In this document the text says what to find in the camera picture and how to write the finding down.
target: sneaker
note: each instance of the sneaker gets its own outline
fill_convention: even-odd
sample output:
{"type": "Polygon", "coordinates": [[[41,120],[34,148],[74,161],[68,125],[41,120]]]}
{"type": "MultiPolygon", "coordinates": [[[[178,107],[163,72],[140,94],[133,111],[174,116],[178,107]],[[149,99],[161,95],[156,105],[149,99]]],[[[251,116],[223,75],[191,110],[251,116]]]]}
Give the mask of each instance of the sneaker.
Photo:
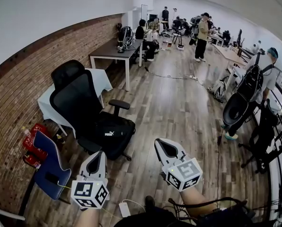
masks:
{"type": "Polygon", "coordinates": [[[236,139],[238,138],[238,135],[235,134],[234,136],[230,136],[230,135],[228,134],[228,132],[226,132],[225,138],[228,139],[228,140],[236,140],[236,139]]]}
{"type": "Polygon", "coordinates": [[[148,212],[156,206],[155,200],[152,196],[145,197],[145,211],[148,212]]]}

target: table leg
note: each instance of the table leg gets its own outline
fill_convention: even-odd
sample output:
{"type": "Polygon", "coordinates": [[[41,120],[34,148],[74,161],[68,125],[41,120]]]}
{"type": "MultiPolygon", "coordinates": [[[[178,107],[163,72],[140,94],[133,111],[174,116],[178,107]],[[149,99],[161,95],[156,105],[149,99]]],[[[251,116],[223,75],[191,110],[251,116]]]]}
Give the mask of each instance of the table leg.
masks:
{"type": "Polygon", "coordinates": [[[142,43],[140,44],[140,52],[139,52],[139,67],[142,66],[142,43]]]}
{"type": "Polygon", "coordinates": [[[125,59],[125,79],[126,79],[125,81],[126,91],[129,91],[130,90],[130,59],[125,59]]]}
{"type": "Polygon", "coordinates": [[[67,136],[67,133],[65,132],[65,130],[62,128],[62,126],[60,124],[57,124],[59,126],[59,128],[62,130],[62,132],[65,134],[65,136],[67,136]]]}
{"type": "Polygon", "coordinates": [[[229,76],[229,78],[228,78],[228,80],[227,80],[227,83],[226,83],[226,85],[225,85],[225,92],[224,92],[224,95],[225,95],[226,92],[227,92],[227,89],[228,89],[228,87],[229,87],[229,83],[231,82],[231,80],[232,80],[234,74],[235,74],[235,70],[234,70],[234,68],[232,68],[231,73],[230,73],[230,76],[229,76]]]}
{"type": "Polygon", "coordinates": [[[90,58],[91,67],[92,67],[93,69],[96,69],[95,58],[92,57],[92,56],[90,56],[89,58],[90,58]]]}
{"type": "Polygon", "coordinates": [[[102,94],[100,93],[100,102],[101,102],[101,105],[102,105],[102,107],[104,108],[104,103],[103,103],[103,98],[102,98],[102,94]]]}

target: black strap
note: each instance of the black strap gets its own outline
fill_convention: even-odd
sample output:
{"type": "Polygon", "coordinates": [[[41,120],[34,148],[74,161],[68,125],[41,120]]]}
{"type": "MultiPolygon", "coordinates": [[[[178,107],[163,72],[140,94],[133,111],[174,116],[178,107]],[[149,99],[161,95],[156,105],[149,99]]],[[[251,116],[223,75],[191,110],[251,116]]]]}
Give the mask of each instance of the black strap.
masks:
{"type": "Polygon", "coordinates": [[[261,70],[261,74],[264,74],[268,70],[274,68],[274,64],[270,64],[269,66],[266,66],[263,70],[261,70]]]}
{"type": "Polygon", "coordinates": [[[259,65],[260,55],[261,54],[256,55],[256,65],[259,65]]]}

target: mesh backrest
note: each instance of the mesh backrest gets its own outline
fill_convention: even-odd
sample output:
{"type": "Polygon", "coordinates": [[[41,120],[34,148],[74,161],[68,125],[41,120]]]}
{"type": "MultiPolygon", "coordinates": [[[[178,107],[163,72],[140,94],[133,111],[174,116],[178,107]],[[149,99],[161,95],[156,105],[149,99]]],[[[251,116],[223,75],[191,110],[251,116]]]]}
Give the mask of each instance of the mesh backrest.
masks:
{"type": "Polygon", "coordinates": [[[51,73],[55,88],[68,83],[71,77],[84,70],[84,66],[79,61],[71,60],[65,62],[51,73]]]}
{"type": "Polygon", "coordinates": [[[78,73],[68,84],[55,89],[50,97],[52,107],[75,129],[76,138],[95,130],[95,120],[102,110],[89,70],[78,73]]]}

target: black backpack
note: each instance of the black backpack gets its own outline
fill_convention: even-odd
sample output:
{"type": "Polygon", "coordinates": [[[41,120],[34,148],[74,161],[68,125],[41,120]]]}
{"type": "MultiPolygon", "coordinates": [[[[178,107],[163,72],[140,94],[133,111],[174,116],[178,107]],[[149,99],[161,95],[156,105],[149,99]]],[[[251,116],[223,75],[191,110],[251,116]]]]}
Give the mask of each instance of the black backpack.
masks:
{"type": "Polygon", "coordinates": [[[258,63],[260,60],[260,54],[256,57],[256,63],[251,66],[246,74],[243,76],[240,84],[238,85],[237,92],[241,94],[248,102],[252,102],[253,98],[258,92],[262,90],[263,74],[273,68],[273,64],[260,69],[258,63]]]}

